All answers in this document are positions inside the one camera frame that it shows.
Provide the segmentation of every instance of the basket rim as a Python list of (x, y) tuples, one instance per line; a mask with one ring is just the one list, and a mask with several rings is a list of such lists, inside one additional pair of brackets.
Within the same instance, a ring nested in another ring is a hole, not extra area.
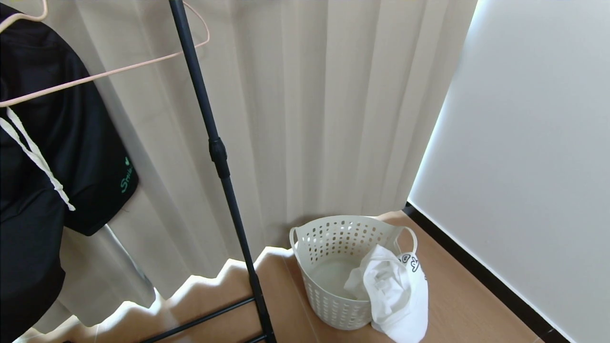
[[(378, 219), (376, 219), (376, 218), (374, 218), (374, 217), (369, 217), (369, 216), (366, 216), (366, 215), (330, 215), (330, 216), (328, 216), (328, 217), (321, 217), (321, 218), (318, 218), (318, 219), (311, 220), (311, 221), (309, 221), (309, 222), (307, 222), (307, 223), (305, 223), (305, 224), (303, 224), (303, 225), (301, 225), (301, 226), (296, 226), (296, 227), (294, 227), (293, 229), (302, 228), (302, 227), (304, 227), (304, 226), (310, 225), (310, 224), (311, 224), (311, 223), (313, 223), (313, 222), (317, 222), (317, 221), (319, 221), (319, 220), (323, 220), (323, 219), (327, 219), (327, 218), (348, 218), (348, 217), (349, 217), (349, 218), (353, 218), (353, 217), (359, 217), (359, 218), (366, 218), (366, 219), (369, 219), (369, 220), (373, 220), (373, 221), (378, 222), (378, 223), (379, 223), (380, 225), (382, 225), (382, 226), (386, 226), (386, 227), (388, 227), (388, 229), (389, 229), (389, 228), (394, 228), (394, 229), (396, 229), (396, 228), (401, 228), (401, 229), (402, 229), (402, 228), (405, 228), (405, 227), (406, 227), (406, 226), (394, 226), (394, 225), (392, 225), (392, 224), (388, 224), (388, 223), (386, 223), (386, 222), (382, 222), (381, 220), (378, 220)], [(321, 286), (320, 286), (320, 285), (319, 285), (317, 282), (315, 282), (315, 280), (314, 280), (314, 279), (313, 279), (313, 278), (312, 278), (312, 277), (311, 277), (311, 276), (310, 276), (310, 275), (309, 275), (309, 274), (308, 274), (308, 273), (307, 273), (305, 270), (303, 270), (303, 267), (301, 266), (301, 261), (299, 260), (298, 254), (297, 254), (297, 252), (295, 252), (295, 248), (296, 248), (296, 246), (294, 246), (294, 245), (293, 245), (291, 248), (292, 248), (292, 253), (295, 255), (296, 261), (297, 261), (297, 263), (298, 263), (298, 265), (299, 265), (299, 269), (301, 270), (301, 274), (305, 274), (305, 275), (307, 276), (307, 279), (309, 279), (309, 281), (311, 281), (311, 282), (312, 282), (314, 285), (316, 285), (316, 286), (317, 286), (319, 289), (321, 289), (321, 290), (322, 290), (324, 293), (326, 293), (326, 294), (328, 294), (328, 295), (330, 295), (330, 296), (332, 296), (332, 297), (339, 298), (339, 299), (341, 299), (341, 300), (353, 301), (353, 302), (355, 302), (355, 303), (362, 303), (362, 304), (367, 304), (367, 303), (368, 303), (368, 304), (370, 304), (370, 303), (371, 303), (371, 301), (370, 301), (370, 300), (356, 300), (356, 299), (348, 299), (348, 298), (344, 298), (344, 297), (342, 297), (342, 296), (340, 296), (340, 295), (332, 294), (332, 293), (328, 292), (326, 289), (322, 288), (322, 287), (321, 287)]]

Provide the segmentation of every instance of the horizontal metal bar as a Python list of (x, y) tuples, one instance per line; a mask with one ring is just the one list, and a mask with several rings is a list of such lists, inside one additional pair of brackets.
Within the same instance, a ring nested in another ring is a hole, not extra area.
[(256, 336), (256, 337), (252, 338), (251, 340), (249, 340), (248, 342), (244, 342), (244, 343), (256, 343), (256, 342), (262, 341), (265, 338), (267, 338), (267, 335), (261, 334), (260, 336)]
[(191, 322), (188, 322), (186, 324), (183, 324), (183, 325), (181, 325), (181, 326), (179, 326), (177, 328), (173, 328), (173, 329), (171, 329), (169, 331), (166, 331), (164, 333), (158, 334), (157, 336), (154, 336), (152, 338), (145, 339), (144, 341), (141, 341), (140, 343), (153, 343), (153, 342), (160, 341), (163, 338), (170, 337), (170, 336), (172, 336), (174, 334), (177, 334), (177, 333), (179, 333), (181, 331), (184, 331), (184, 330), (186, 330), (188, 328), (194, 327), (195, 325), (201, 324), (201, 323), (205, 322), (206, 320), (210, 320), (212, 318), (216, 318), (216, 317), (220, 316), (223, 313), (227, 313), (227, 312), (229, 312), (232, 309), (236, 309), (239, 306), (243, 306), (243, 305), (245, 305), (247, 303), (250, 303), (252, 301), (254, 301), (254, 297), (250, 297), (250, 298), (246, 298), (244, 300), (240, 300), (237, 303), (233, 303), (232, 305), (229, 305), (229, 306), (227, 306), (225, 308), (221, 308), (218, 311), (212, 312), (210, 314), (206, 314), (203, 317), (199, 317), (199, 318), (197, 318), (197, 319), (195, 319), (195, 320), (193, 320)]

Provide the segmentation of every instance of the brown tile floor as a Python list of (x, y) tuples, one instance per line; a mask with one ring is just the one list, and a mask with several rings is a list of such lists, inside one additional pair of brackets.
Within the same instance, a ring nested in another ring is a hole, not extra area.
[[(390, 212), (379, 219), (415, 230), (418, 257), (429, 284), (429, 325), (423, 343), (542, 343), (523, 322), (487, 290), (474, 276), (424, 233), (402, 212)], [(411, 246), (408, 235), (400, 245)], [(340, 331), (324, 324), (314, 314), (296, 259), (289, 250), (270, 248), (259, 258), (257, 271), (278, 342), (371, 342), (391, 340), (366, 326), (356, 331)], [(249, 296), (248, 277), (240, 264), (226, 267), (220, 284), (193, 282), (185, 294), (157, 301), (151, 309), (129, 308), (112, 322), (92, 328), (74, 317), (49, 334), (30, 330), (19, 343), (131, 343), (153, 336), (178, 323), (200, 316)], [(253, 303), (197, 325), (163, 340), (164, 343), (239, 343), (260, 332)]]

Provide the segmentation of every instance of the green logo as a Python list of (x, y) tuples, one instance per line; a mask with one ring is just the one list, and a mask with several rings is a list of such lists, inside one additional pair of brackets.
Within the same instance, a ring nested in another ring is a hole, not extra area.
[[(125, 157), (125, 165), (130, 165), (129, 159)], [(129, 167), (127, 169), (127, 175), (121, 180), (121, 193), (127, 192), (127, 188), (129, 187), (129, 180), (131, 179), (131, 173), (134, 171), (133, 167)]]

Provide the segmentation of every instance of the clothes hanger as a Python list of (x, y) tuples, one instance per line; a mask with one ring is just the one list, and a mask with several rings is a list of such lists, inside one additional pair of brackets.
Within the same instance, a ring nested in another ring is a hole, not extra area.
[[(18, 21), (20, 19), (30, 20), (30, 21), (43, 21), (48, 16), (49, 10), (48, 10), (48, 5), (47, 5), (47, 0), (42, 0), (42, 3), (43, 3), (43, 13), (40, 16), (25, 15), (23, 13), (14, 14), (14, 15), (6, 18), (2, 23), (0, 23), (0, 33), (2, 33), (2, 31), (4, 31), (7, 27), (9, 27), (11, 24), (13, 24), (14, 22), (16, 22), (16, 21)], [(184, 5), (186, 7), (188, 7), (188, 9), (190, 9), (201, 20), (201, 22), (203, 23), (203, 26), (206, 28), (207, 39), (204, 42), (195, 45), (196, 48), (199, 48), (200, 46), (204, 46), (205, 44), (207, 44), (210, 41), (210, 30), (207, 27), (206, 21), (203, 19), (203, 17), (193, 7), (191, 7), (191, 5), (189, 5), (186, 2), (184, 2)], [(51, 87), (51, 88), (47, 88), (47, 89), (39, 90), (37, 92), (33, 92), (33, 93), (30, 93), (30, 94), (19, 96), (19, 97), (14, 98), (14, 99), (0, 101), (0, 108), (16, 105), (16, 104), (22, 103), (22, 102), (30, 100), (30, 99), (38, 98), (39, 96), (43, 96), (43, 95), (51, 94), (53, 92), (57, 92), (58, 90), (74, 87), (75, 85), (83, 84), (85, 82), (90, 82), (90, 81), (93, 81), (93, 80), (97, 80), (99, 78), (104, 78), (106, 76), (122, 73), (122, 72), (127, 71), (127, 70), (132, 70), (132, 69), (144, 67), (145, 65), (161, 62), (163, 60), (168, 60), (168, 59), (170, 59), (172, 57), (180, 56), (183, 53), (184, 53), (183, 51), (176, 52), (176, 53), (169, 54), (169, 55), (166, 55), (166, 56), (163, 56), (163, 57), (158, 57), (156, 59), (148, 60), (146, 62), (140, 62), (140, 63), (128, 65), (128, 66), (123, 67), (123, 68), (118, 68), (118, 69), (106, 71), (105, 73), (100, 73), (100, 74), (88, 76), (86, 78), (82, 78), (82, 79), (66, 82), (64, 84), (60, 84), (60, 85), (57, 85), (57, 86), (54, 86), (54, 87)]]

